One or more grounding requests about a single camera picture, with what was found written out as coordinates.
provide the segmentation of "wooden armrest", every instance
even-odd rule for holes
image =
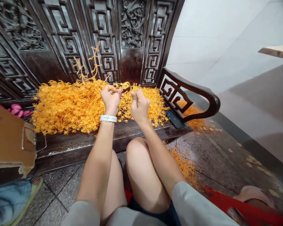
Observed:
[[[164,75],[167,75],[172,81],[165,78]],[[170,85],[171,88],[165,90],[165,86]],[[169,105],[171,110],[181,119],[182,122],[187,122],[192,119],[199,119],[199,118],[208,118],[215,115],[220,109],[220,99],[209,89],[192,83],[181,76],[179,76],[175,72],[169,71],[167,68],[163,67],[162,73],[160,75],[157,87],[160,89],[161,94],[164,96],[166,103]],[[187,117],[183,117],[182,113],[184,113],[192,104],[193,101],[186,95],[186,93],[181,89],[184,87],[194,93],[197,93],[203,97],[205,97],[210,105],[205,112],[189,115]],[[187,104],[182,108],[178,105],[177,101],[181,99],[180,96],[175,95],[179,93],[183,99],[187,102]]]

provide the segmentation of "blue cloth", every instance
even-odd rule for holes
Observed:
[[[171,202],[169,209],[167,209],[167,211],[163,213],[150,213],[146,211],[144,208],[142,208],[132,196],[128,207],[130,209],[142,212],[148,216],[155,217],[158,220],[164,222],[168,226],[181,226],[181,223],[176,213],[176,210],[174,208],[173,202]]]
[[[30,180],[0,186],[0,225],[15,220],[31,196]]]

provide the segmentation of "white watch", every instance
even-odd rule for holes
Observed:
[[[117,122],[117,117],[111,115],[101,115],[100,121]]]

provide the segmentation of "wooden shelf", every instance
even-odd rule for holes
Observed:
[[[283,58],[283,46],[271,46],[271,47],[265,47],[258,51],[259,53],[264,53],[267,55],[271,55],[274,57],[280,57]]]

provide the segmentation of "leg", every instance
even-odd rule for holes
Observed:
[[[148,212],[165,212],[171,199],[155,171],[146,140],[141,137],[131,140],[126,154],[134,199]]]
[[[107,186],[106,199],[104,203],[101,224],[105,225],[111,214],[120,206],[126,206],[127,200],[124,190],[123,171],[116,156],[112,150],[111,168]]]

